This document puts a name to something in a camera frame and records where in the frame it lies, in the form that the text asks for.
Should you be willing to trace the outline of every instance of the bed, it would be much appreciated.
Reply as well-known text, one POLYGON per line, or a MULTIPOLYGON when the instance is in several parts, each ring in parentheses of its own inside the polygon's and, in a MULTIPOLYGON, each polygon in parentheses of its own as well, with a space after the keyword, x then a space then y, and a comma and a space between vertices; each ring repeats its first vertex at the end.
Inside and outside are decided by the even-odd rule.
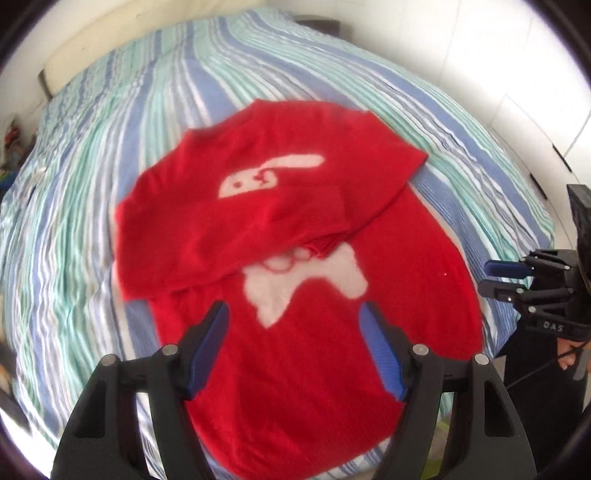
MULTIPOLYGON (((412 188, 475 282, 484 278, 486 260, 516 260, 553 243, 552 221, 517 168, 458 104, 395 64, 297 25, 286 12, 262 7, 181 22, 123 42, 71 79, 61 72, 46 71, 54 98, 0 209, 14 388, 45 450, 57 448, 102 355, 131 359, 161 346, 147 305, 124 302, 114 278, 116 205, 186 129, 216 124, 256 98, 369 109, 428 152, 412 188)), ((484 350, 495 356, 517 314, 504 303, 481 299, 480 306, 484 350)), ((442 399, 441 416, 450 404, 442 399)), ((146 399, 138 405, 148 464, 163 478, 146 399)), ((367 470, 387 444, 316 478, 367 470)), ((209 460, 218 478, 234 478, 209 460)))

